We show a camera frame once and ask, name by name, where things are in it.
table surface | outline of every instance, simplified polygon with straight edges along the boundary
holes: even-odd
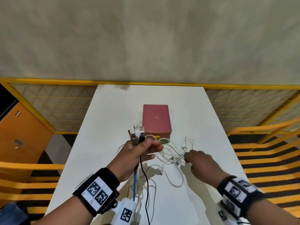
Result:
[[[223,170],[247,180],[203,87],[98,85],[47,213],[71,197],[85,177],[107,166],[116,156],[118,148],[129,140],[127,130],[141,125],[144,104],[169,106],[171,140],[177,148],[183,145],[185,137],[191,138],[195,150],[210,154]],[[161,165],[162,162],[155,158],[144,162],[146,164]],[[182,182],[174,165],[165,165],[164,169],[174,184]],[[194,178],[188,165],[180,169],[184,174],[181,188],[173,187],[165,174],[160,175],[158,167],[149,172],[148,176],[157,184],[152,224],[223,224],[216,213],[216,202],[221,199],[219,193]],[[127,196],[127,185],[128,182],[120,184],[121,197]],[[149,193],[151,218],[154,188],[149,187]],[[145,199],[142,200],[140,225],[148,224]],[[107,212],[97,216],[92,224],[110,223],[112,217],[113,212]]]

cabinet door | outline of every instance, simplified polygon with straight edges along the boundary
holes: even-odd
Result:
[[[53,133],[21,103],[0,121],[0,161],[37,163]],[[27,182],[31,170],[0,169],[0,179]],[[19,190],[0,188],[0,192],[18,193]]]

red plastic box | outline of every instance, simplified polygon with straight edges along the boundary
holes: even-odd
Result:
[[[143,107],[145,134],[170,139],[172,127],[168,105],[147,105]]]

